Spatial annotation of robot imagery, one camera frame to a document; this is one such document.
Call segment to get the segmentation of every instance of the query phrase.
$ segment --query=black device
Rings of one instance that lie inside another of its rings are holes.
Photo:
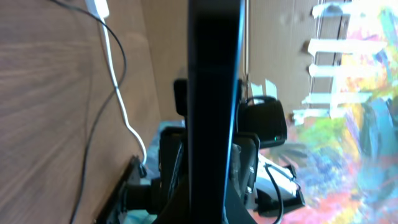
[[[141,164],[132,158],[96,223],[119,223],[120,213],[135,209],[156,214],[154,223],[255,223],[247,208],[254,203],[258,150],[283,144],[287,134],[279,101],[250,105],[241,99],[243,7],[243,0],[190,0],[188,80],[174,83],[176,109],[187,127],[162,131],[160,177],[150,185],[139,185]],[[264,113],[261,124],[252,123]],[[298,195],[294,209],[304,204]],[[259,213],[277,210],[266,194],[257,203],[264,203]]]

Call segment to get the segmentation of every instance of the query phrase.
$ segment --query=wood grain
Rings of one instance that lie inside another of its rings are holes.
[[[85,8],[83,0],[69,1]],[[160,121],[140,0],[109,1],[107,24],[127,55],[121,87],[131,125],[149,145]],[[46,0],[0,1],[0,223],[67,223],[83,148],[112,90],[97,23]],[[123,60],[112,40],[115,72]],[[76,223],[90,223],[141,151],[115,98],[88,156]]]

